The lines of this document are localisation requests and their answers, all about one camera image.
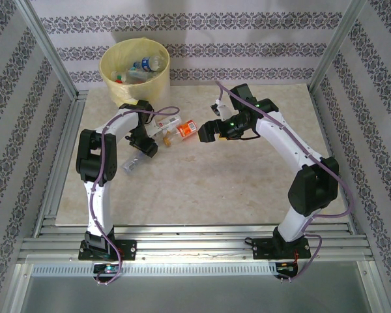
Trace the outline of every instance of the bottle label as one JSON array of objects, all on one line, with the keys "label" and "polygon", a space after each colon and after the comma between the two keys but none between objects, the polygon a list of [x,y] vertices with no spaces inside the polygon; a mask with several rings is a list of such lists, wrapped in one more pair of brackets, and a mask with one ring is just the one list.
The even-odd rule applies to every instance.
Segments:
[{"label": "bottle label", "polygon": [[164,126],[168,126],[169,124],[171,123],[174,123],[175,121],[177,121],[178,119],[176,117],[172,117],[171,119],[169,120],[166,120],[166,119],[163,119],[162,121],[160,121],[158,123],[159,127],[164,127]]},{"label": "bottle label", "polygon": [[149,67],[149,58],[148,57],[144,57],[142,59],[142,68],[144,70],[146,70],[147,72],[151,71],[151,68]]},{"label": "bottle label", "polygon": [[178,126],[177,129],[180,132],[181,137],[185,138],[196,132],[197,127],[193,121],[188,121],[187,123]]}]

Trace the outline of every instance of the enclosure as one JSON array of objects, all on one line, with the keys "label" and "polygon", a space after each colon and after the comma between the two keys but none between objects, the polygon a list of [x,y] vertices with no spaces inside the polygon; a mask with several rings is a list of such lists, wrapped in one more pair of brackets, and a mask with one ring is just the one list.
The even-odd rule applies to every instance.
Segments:
[{"label": "enclosure", "polygon": [[[285,161],[263,138],[192,136],[133,175],[117,170],[116,238],[138,250],[113,286],[94,285],[93,263],[78,260],[78,137],[118,110],[98,71],[104,52],[141,37],[168,50],[165,106],[183,120],[216,118],[214,81],[247,83],[338,161],[355,208],[311,224],[323,245],[298,281],[276,280],[276,263],[244,243],[284,219],[295,176]],[[119,142],[119,165],[133,150]],[[350,201],[339,188],[322,213]],[[110,308],[102,298],[138,312],[391,312],[391,1],[0,0],[0,311],[97,312]]]}]

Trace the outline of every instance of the striped wallpaper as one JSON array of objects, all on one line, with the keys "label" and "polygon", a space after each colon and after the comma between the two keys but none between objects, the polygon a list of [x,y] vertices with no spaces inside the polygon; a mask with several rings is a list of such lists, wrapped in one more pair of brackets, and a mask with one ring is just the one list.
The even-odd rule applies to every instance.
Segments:
[{"label": "striped wallpaper", "polygon": [[230,2],[32,0],[79,90],[104,85],[102,54],[137,37],[168,49],[172,84],[306,82],[350,0]]},{"label": "striped wallpaper", "polygon": [[369,1],[315,94],[391,303],[391,1]]},{"label": "striped wallpaper", "polygon": [[48,183],[70,98],[12,0],[0,0],[0,312]]}]

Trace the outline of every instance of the gray floor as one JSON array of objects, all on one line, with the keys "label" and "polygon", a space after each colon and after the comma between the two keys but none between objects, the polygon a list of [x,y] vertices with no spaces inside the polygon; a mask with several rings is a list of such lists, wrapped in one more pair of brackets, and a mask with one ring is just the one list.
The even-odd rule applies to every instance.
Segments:
[{"label": "gray floor", "polygon": [[273,276],[33,277],[22,312],[371,312],[355,262],[315,262],[298,280]]}]

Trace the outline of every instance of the orange bottle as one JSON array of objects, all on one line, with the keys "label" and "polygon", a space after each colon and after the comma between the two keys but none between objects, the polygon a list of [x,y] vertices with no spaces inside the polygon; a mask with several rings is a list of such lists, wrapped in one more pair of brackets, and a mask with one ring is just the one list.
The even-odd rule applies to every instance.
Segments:
[{"label": "orange bottle", "polygon": [[192,120],[189,120],[187,123],[181,124],[172,131],[167,131],[164,136],[164,143],[167,147],[171,147],[173,142],[180,142],[196,132],[197,125]]}]

